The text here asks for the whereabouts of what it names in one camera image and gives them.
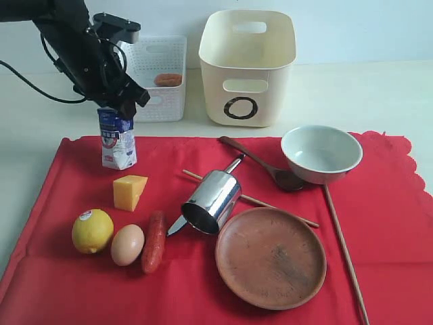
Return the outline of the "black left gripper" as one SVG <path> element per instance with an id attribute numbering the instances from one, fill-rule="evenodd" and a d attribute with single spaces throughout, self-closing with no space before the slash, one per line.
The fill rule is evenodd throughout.
<path id="1" fill-rule="evenodd" d="M 116 44 L 97 35 L 90 22 L 34 20 L 41 36 L 58 55 L 64 73 L 89 100 L 103 105 L 119 105 L 121 119 L 132 120 L 136 105 L 144 107 L 151 99 L 120 63 Z"/>

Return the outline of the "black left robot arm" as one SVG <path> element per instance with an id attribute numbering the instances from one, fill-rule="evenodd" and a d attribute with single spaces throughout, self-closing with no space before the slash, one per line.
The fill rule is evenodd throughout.
<path id="1" fill-rule="evenodd" d="M 31 21 L 43 47 L 58 55 L 53 65 L 73 83 L 84 100 L 132 119 L 150 100 L 147 89 L 126 72 L 118 42 L 134 44 L 141 25 L 111 14 L 89 15 L 84 1 L 2 1 L 2 22 Z"/>

